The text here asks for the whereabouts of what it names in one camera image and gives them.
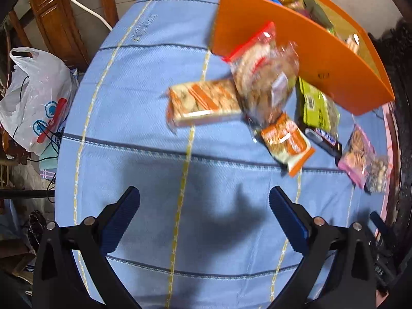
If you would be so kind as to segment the pink cloth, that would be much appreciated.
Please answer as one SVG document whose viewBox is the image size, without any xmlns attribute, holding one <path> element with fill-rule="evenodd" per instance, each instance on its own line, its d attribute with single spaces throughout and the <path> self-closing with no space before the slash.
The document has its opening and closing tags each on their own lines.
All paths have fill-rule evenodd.
<svg viewBox="0 0 412 309">
<path fill-rule="evenodd" d="M 387 184 L 387 188 L 384 194 L 381 217 L 384 219 L 384 221 L 391 222 L 393 215 L 392 208 L 397 205 L 397 195 L 399 193 L 399 173 L 401 169 L 399 129 L 395 116 L 394 102 L 384 104 L 383 118 L 385 124 L 390 176 L 389 183 Z"/>
</svg>

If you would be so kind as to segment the black dark sofa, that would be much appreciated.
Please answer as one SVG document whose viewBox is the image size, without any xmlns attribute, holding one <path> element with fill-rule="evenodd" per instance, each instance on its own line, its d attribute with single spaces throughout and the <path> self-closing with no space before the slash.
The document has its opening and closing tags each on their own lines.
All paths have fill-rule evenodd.
<svg viewBox="0 0 412 309">
<path fill-rule="evenodd" d="M 383 221 L 396 236 L 403 272 L 392 289 L 378 289 L 377 299 L 380 308 L 411 308 L 411 23 L 400 20 L 372 43 L 394 90 L 401 151 L 397 205 L 391 222 Z"/>
</svg>

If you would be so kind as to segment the sunflower seed bag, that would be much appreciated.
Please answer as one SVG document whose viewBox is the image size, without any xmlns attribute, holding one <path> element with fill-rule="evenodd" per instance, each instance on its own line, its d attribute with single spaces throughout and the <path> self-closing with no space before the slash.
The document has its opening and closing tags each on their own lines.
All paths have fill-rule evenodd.
<svg viewBox="0 0 412 309">
<path fill-rule="evenodd" d="M 296 91 L 300 121 L 338 138 L 340 113 L 334 101 L 302 78 L 297 80 Z"/>
</svg>

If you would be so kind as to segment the brown chocolate bar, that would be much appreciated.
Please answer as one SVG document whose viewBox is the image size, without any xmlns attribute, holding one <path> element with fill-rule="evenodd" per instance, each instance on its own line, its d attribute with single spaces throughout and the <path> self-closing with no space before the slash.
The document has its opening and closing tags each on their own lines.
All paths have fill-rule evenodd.
<svg viewBox="0 0 412 309">
<path fill-rule="evenodd" d="M 326 151 L 335 159 L 340 159 L 342 155 L 342 145 L 341 143 L 331 136 L 330 133 L 314 127 L 306 127 L 304 129 L 304 134 L 314 143 L 319 145 L 321 149 Z"/>
</svg>

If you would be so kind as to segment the green pea snack bag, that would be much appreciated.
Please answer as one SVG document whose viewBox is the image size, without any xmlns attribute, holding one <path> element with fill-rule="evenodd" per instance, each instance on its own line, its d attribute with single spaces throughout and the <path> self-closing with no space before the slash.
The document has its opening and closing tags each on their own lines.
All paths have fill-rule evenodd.
<svg viewBox="0 0 412 309">
<path fill-rule="evenodd" d="M 303 2 L 305 5 L 305 11 L 307 11 L 310 18 L 318 25 L 326 29 L 329 33 L 335 35 L 333 23 L 331 23 L 328 16 L 316 0 L 303 0 Z"/>
</svg>

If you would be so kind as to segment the orange storage box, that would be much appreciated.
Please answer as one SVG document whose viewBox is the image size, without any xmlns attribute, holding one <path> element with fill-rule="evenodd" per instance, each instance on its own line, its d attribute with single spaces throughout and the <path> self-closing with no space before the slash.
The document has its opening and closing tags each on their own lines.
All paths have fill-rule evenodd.
<svg viewBox="0 0 412 309">
<path fill-rule="evenodd" d="M 268 0 L 220 0 L 212 52 L 226 56 L 273 21 L 279 45 L 294 42 L 299 75 L 357 116 L 394 101 L 392 85 L 367 32 L 331 0 L 316 0 L 337 34 L 313 20 Z M 346 39 L 357 34 L 357 54 Z"/>
</svg>

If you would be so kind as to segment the orange cracker pack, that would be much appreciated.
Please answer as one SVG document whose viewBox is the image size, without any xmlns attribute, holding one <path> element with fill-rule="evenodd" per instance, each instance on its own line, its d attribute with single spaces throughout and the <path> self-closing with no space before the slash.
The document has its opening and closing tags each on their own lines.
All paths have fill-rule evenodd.
<svg viewBox="0 0 412 309">
<path fill-rule="evenodd" d="M 241 117 L 242 109 L 231 79 L 187 82 L 168 88 L 166 121 L 172 131 Z"/>
</svg>

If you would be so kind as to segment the pink cookie bag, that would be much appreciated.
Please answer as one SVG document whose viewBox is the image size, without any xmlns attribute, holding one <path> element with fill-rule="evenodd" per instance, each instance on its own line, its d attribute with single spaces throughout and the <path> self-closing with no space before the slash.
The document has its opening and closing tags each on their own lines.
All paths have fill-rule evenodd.
<svg viewBox="0 0 412 309">
<path fill-rule="evenodd" d="M 365 131 L 355 124 L 338 162 L 338 168 L 345 171 L 353 183 L 363 189 L 375 155 L 374 147 Z"/>
</svg>

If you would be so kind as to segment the orange white small pack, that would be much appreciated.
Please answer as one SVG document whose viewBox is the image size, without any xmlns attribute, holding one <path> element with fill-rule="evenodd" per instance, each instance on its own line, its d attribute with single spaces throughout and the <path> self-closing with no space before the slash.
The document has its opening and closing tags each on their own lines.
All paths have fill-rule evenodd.
<svg viewBox="0 0 412 309">
<path fill-rule="evenodd" d="M 282 113 L 274 124 L 263 129 L 261 138 L 271 156 L 285 165 L 292 177 L 315 153 L 309 139 L 286 113 Z"/>
</svg>

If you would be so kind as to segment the red rim rice cracker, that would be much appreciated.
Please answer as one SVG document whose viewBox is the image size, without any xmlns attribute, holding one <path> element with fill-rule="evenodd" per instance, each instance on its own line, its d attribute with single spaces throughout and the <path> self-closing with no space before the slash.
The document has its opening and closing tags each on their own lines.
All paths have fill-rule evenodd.
<svg viewBox="0 0 412 309">
<path fill-rule="evenodd" d="M 238 92 L 241 92 L 245 83 L 276 46 L 276 28 L 273 21 L 267 22 L 247 42 L 238 46 L 222 60 L 230 66 Z"/>
</svg>

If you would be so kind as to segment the clear bag brown pastry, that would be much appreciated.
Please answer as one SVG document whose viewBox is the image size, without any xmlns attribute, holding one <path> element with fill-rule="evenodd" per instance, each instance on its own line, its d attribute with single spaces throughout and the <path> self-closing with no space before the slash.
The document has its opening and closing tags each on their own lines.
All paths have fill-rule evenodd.
<svg viewBox="0 0 412 309">
<path fill-rule="evenodd" d="M 264 128 L 275 123 L 290 98 L 299 73 L 294 42 L 275 46 L 238 92 L 252 138 L 258 140 Z"/>
</svg>

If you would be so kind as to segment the black white label snack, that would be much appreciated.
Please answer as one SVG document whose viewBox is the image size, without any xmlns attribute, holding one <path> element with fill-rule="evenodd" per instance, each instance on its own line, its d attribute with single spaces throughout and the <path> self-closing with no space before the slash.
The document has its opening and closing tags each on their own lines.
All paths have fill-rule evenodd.
<svg viewBox="0 0 412 309">
<path fill-rule="evenodd" d="M 384 193 L 389 183 L 389 176 L 389 157 L 376 156 L 369 166 L 365 191 L 368 193 Z"/>
</svg>

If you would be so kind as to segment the wooden chair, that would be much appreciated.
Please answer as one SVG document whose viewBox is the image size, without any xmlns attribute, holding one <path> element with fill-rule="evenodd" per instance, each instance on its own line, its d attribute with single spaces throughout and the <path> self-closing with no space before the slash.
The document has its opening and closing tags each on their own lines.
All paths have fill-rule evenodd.
<svg viewBox="0 0 412 309">
<path fill-rule="evenodd" d="M 19 0 L 6 0 L 1 3 L 4 19 L 9 20 L 19 42 L 24 47 L 32 44 L 24 31 L 15 11 Z M 40 35 L 51 54 L 59 57 L 69 68 L 86 71 L 89 66 L 89 55 L 75 22 L 72 5 L 100 20 L 109 30 L 119 21 L 115 0 L 100 0 L 103 15 L 82 5 L 77 0 L 29 0 L 29 10 L 25 15 L 34 19 Z"/>
</svg>

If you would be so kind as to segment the white plastic bag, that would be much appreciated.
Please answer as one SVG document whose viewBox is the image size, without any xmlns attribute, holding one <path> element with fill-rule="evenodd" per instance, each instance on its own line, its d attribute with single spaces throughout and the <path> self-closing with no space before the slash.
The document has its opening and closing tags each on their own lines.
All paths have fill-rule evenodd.
<svg viewBox="0 0 412 309">
<path fill-rule="evenodd" d="M 1 125 L 26 151 L 40 156 L 70 111 L 78 81 L 50 52 L 11 49 L 12 81 L 1 99 Z"/>
</svg>

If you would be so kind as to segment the blue quilted tablecloth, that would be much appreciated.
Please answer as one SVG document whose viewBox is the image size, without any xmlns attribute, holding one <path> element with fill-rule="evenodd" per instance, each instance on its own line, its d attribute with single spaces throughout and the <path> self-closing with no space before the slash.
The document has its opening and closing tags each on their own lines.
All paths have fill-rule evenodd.
<svg viewBox="0 0 412 309">
<path fill-rule="evenodd" d="M 322 149 L 284 174 L 242 121 L 169 129 L 170 86 L 230 75 L 208 49 L 218 2 L 135 2 L 94 54 L 62 137 L 59 225 L 98 215 L 129 186 L 140 191 L 108 261 L 144 308 L 266 308 L 301 258 L 270 209 L 273 186 L 343 227 L 386 203 Z"/>
</svg>

